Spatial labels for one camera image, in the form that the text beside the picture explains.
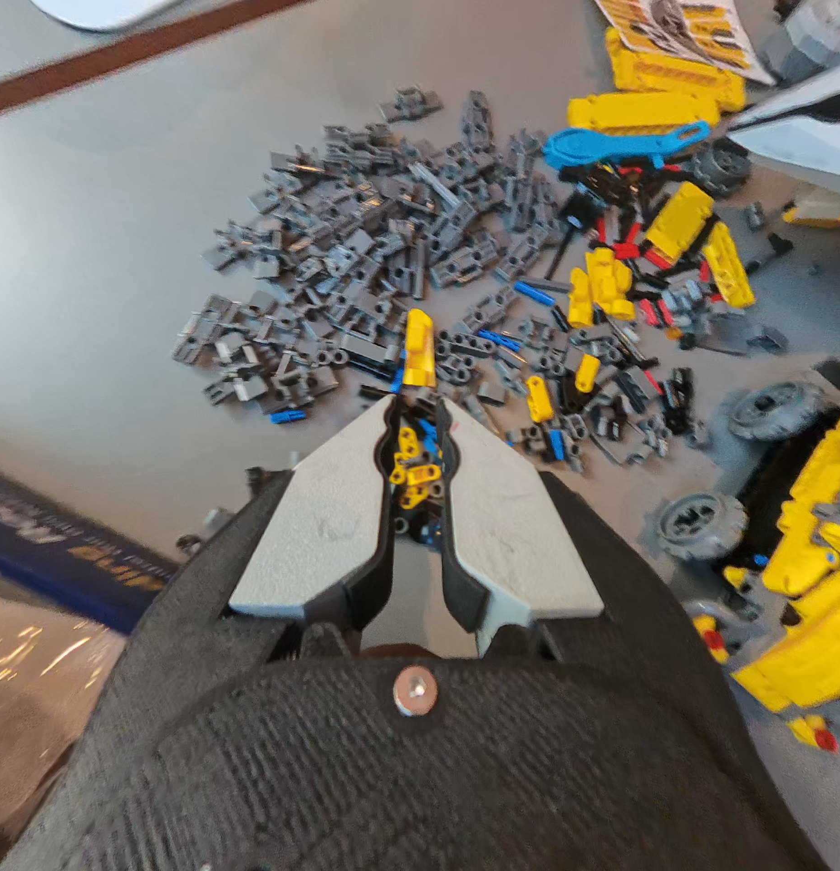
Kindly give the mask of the yellow curved brick piece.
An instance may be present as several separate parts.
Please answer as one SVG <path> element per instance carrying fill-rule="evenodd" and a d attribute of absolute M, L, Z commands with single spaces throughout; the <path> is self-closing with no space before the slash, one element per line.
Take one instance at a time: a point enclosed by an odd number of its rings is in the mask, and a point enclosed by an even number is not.
<path fill-rule="evenodd" d="M 585 265 L 594 305 L 610 318 L 634 321 L 635 305 L 628 299 L 633 279 L 631 269 L 606 247 L 586 252 Z"/>
<path fill-rule="evenodd" d="M 575 267 L 570 272 L 567 321 L 572 328 L 590 328 L 594 324 L 594 306 L 588 274 Z"/>
<path fill-rule="evenodd" d="M 403 385 L 436 388 L 436 331 L 431 317 L 420 308 L 408 312 L 404 349 Z"/>

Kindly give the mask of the grey wheel hub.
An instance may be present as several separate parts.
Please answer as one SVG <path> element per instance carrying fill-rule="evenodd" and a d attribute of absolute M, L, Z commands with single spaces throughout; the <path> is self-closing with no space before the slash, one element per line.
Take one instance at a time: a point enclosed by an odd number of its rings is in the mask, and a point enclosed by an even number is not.
<path fill-rule="evenodd" d="M 722 200 L 746 184 L 752 174 L 752 161 L 748 152 L 730 139 L 709 139 L 694 150 L 688 172 L 697 186 Z"/>

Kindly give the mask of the grey brick motor block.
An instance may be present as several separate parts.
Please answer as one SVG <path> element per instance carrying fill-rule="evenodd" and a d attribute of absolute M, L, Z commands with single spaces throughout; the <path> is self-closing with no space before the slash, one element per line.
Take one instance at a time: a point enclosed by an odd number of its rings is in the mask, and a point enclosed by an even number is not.
<path fill-rule="evenodd" d="M 840 66 L 840 1 L 777 1 L 778 28 L 758 55 L 778 83 L 798 83 Z"/>

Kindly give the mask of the grey desk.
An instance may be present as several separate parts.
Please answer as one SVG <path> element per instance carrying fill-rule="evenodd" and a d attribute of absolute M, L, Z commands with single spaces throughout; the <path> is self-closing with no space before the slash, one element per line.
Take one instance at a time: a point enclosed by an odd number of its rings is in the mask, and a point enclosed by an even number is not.
<path fill-rule="evenodd" d="M 133 24 L 105 31 L 77 29 L 45 15 L 32 2 L 0 1 L 0 81 L 55 64 L 65 58 L 90 53 L 135 34 L 163 28 L 175 21 L 202 16 L 211 10 L 231 8 L 240 13 L 244 2 L 187 1 L 164 6 Z M 190 91 L 198 58 L 212 55 L 208 41 L 190 44 L 173 53 L 135 64 L 107 77 L 105 83 L 119 84 L 125 91 L 131 83 L 144 83 L 148 91 L 160 89 L 177 93 Z"/>
<path fill-rule="evenodd" d="M 167 361 L 218 289 L 203 235 L 318 122 L 397 84 L 551 127 L 601 58 L 589 2 L 317 2 L 0 118 L 0 467 L 164 546 L 289 449 Z M 285 659 L 223 616 L 283 483 L 171 583 L 3 869 L 825 869 L 683 610 L 554 489 L 613 605 L 491 657 Z"/>

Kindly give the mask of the blue brick separator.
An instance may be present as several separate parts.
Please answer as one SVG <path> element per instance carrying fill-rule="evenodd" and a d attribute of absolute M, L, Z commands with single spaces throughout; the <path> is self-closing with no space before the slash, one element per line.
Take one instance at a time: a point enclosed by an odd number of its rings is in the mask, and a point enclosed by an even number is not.
<path fill-rule="evenodd" d="M 652 135 L 612 135 L 569 127 L 547 139 L 543 154 L 547 164 L 556 170 L 599 163 L 632 166 L 638 160 L 661 170 L 668 158 L 708 139 L 711 132 L 705 121 Z"/>

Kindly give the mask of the yellow toy brick vehicle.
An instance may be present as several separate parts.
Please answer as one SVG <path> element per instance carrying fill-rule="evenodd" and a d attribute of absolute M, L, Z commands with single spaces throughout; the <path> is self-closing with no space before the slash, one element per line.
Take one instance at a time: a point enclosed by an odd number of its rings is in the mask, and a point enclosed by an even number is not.
<path fill-rule="evenodd" d="M 840 757 L 840 405 L 792 378 L 743 393 L 729 433 L 762 448 L 740 490 L 664 504 L 653 539 L 705 567 L 683 602 L 727 676 L 801 744 Z"/>

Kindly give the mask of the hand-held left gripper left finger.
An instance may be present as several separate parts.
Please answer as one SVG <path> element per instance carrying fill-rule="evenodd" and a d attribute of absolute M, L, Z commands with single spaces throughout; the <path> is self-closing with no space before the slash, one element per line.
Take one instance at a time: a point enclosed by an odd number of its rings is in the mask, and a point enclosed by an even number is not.
<path fill-rule="evenodd" d="M 301 460 L 232 591 L 252 617 L 361 632 L 392 591 L 397 396 L 388 395 Z"/>

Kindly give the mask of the yellow wide panel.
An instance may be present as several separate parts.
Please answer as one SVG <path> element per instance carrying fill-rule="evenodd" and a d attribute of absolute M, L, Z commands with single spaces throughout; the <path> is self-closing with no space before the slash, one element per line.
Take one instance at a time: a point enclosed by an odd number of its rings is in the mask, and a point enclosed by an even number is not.
<path fill-rule="evenodd" d="M 695 183 L 679 185 L 644 233 L 646 255 L 674 265 L 687 252 L 713 215 L 714 200 Z"/>

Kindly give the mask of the blue cardboard box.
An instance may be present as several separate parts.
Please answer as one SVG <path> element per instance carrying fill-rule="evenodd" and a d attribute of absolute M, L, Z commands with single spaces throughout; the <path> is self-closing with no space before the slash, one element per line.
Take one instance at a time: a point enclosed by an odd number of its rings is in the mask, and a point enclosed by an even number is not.
<path fill-rule="evenodd" d="M 130 634 L 179 564 L 0 474 L 0 575 Z"/>

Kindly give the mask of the yellow thick beam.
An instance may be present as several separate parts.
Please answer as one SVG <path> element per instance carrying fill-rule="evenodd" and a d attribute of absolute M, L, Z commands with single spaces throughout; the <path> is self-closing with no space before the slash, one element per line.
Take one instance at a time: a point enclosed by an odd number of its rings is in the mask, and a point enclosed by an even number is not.
<path fill-rule="evenodd" d="M 725 223 L 717 221 L 713 225 L 707 240 L 701 247 L 701 254 L 709 267 L 712 283 L 721 298 L 731 308 L 738 310 L 751 308 L 755 303 L 755 296 L 746 268 Z"/>

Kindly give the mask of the pile of loose brick pieces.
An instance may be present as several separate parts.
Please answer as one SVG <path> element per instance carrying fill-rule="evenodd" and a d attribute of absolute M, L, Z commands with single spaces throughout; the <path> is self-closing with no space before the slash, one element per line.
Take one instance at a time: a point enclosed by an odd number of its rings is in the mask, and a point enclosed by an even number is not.
<path fill-rule="evenodd" d="M 583 467 L 590 439 L 611 462 L 666 455 L 673 439 L 700 450 L 693 372 L 656 371 L 636 327 L 662 331 L 686 351 L 713 350 L 714 329 L 751 308 L 718 294 L 701 254 L 713 215 L 674 265 L 646 255 L 644 233 L 680 184 L 701 143 L 649 162 L 556 170 L 552 135 L 525 128 L 498 144 L 480 91 L 462 105 L 458 139 L 437 147 L 397 137 L 394 125 L 440 108 L 411 89 L 381 105 L 382 123 L 327 125 L 323 149 L 274 152 L 254 217 L 215 230 L 203 261 L 219 274 L 248 267 L 247 301 L 213 294 L 177 337 L 172 359 L 211 375 L 212 408 L 261 412 L 275 425 L 305 420 L 350 368 L 372 383 L 367 401 L 407 394 L 407 427 L 391 482 L 424 489 L 442 465 L 434 407 L 453 401 L 506 444 Z M 584 231 L 560 215 L 576 189 L 607 208 Z M 614 251 L 632 271 L 634 321 L 594 306 L 594 324 L 567 321 L 570 272 L 585 254 Z M 403 385 L 408 312 L 436 331 L 436 388 Z"/>

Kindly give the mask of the yellow long panel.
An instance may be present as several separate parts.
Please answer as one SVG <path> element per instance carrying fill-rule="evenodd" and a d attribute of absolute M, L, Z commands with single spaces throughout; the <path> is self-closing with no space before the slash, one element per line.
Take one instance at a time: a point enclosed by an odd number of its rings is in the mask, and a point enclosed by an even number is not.
<path fill-rule="evenodd" d="M 721 111 L 713 98 L 665 92 L 602 93 L 572 99 L 567 125 L 617 136 L 672 132 L 703 121 L 714 127 Z"/>

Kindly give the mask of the yellow grey sticker sheet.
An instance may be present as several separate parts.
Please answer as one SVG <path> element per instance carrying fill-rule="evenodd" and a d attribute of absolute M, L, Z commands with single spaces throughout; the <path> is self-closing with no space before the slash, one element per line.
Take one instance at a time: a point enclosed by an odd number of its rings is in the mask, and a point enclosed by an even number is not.
<path fill-rule="evenodd" d="M 630 49 L 701 62 L 774 85 L 732 1 L 597 1 Z"/>

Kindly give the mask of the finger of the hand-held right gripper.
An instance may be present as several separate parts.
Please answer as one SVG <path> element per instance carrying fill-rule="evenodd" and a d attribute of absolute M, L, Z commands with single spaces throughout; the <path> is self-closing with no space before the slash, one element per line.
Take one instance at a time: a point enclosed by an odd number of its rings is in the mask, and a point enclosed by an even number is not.
<path fill-rule="evenodd" d="M 840 123 L 774 121 L 727 136 L 757 163 L 840 194 Z"/>
<path fill-rule="evenodd" d="M 840 68 L 774 91 L 733 119 L 728 134 L 840 134 Z"/>

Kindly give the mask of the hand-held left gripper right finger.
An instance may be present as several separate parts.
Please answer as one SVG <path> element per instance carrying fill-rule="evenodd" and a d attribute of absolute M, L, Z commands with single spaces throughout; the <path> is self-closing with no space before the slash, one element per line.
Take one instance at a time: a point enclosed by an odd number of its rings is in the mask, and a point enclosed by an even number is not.
<path fill-rule="evenodd" d="M 603 600 L 536 466 L 449 399 L 436 403 L 436 430 L 442 591 L 477 653 L 504 626 L 601 615 Z"/>

